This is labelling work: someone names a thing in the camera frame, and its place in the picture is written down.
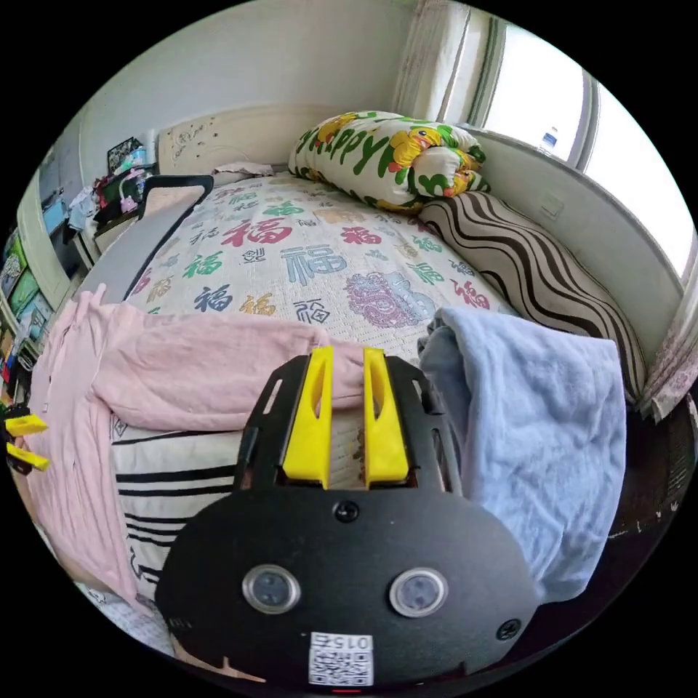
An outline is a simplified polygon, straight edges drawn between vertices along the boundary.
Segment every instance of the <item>mattress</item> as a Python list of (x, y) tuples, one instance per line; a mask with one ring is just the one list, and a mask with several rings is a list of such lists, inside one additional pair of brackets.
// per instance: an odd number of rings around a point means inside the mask
[[(214, 189), (162, 243), (128, 302), (147, 313), (251, 313), (319, 324), (334, 338), (414, 364), (417, 339), (441, 306), (515, 314), (417, 218), (290, 173)], [(230, 482), (201, 486), (203, 472), (235, 462), (239, 440), (240, 433), (145, 432), (114, 419), (111, 459), (144, 595), (153, 597), (181, 526), (225, 496)], [(335, 412), (331, 487), (362, 487), (362, 459), (361, 413)], [(197, 468), (198, 482), (191, 475)], [(177, 480), (176, 472), (187, 476)]]

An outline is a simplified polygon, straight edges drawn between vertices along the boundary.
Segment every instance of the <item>light blue blanket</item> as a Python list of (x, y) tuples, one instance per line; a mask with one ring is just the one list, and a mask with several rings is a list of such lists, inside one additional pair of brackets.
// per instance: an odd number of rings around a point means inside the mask
[(616, 345), (479, 309), (442, 308), (420, 340), (463, 494), (509, 528), (541, 603), (587, 586), (625, 473)]

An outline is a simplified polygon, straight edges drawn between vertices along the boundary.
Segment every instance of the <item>striped pillow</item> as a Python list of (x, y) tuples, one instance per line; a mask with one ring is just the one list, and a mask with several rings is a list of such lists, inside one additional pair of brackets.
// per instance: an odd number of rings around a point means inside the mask
[(627, 400), (645, 383), (632, 325), (611, 295), (540, 225), (482, 192), (429, 201), (425, 223), (477, 269), (522, 317), (572, 334), (616, 342)]

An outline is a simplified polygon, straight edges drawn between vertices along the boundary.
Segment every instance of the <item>qr code label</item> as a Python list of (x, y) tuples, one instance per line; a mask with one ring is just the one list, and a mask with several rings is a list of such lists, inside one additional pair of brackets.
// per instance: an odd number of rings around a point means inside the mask
[(373, 686), (373, 637), (311, 633), (308, 683)]

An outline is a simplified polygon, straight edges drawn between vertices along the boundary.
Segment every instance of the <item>pink cloth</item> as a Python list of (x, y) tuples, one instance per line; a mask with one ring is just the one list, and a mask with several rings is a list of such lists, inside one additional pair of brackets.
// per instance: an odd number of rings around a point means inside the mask
[(28, 477), (37, 516), (54, 545), (136, 604), (126, 526), (109, 466), (114, 412), (135, 427), (242, 429), (269, 374), (333, 344), (333, 405), (361, 405), (360, 345), (323, 330), (247, 314), (148, 315), (101, 305), (105, 286), (61, 313), (32, 377), (29, 407), (48, 430), (26, 437), (47, 457)]

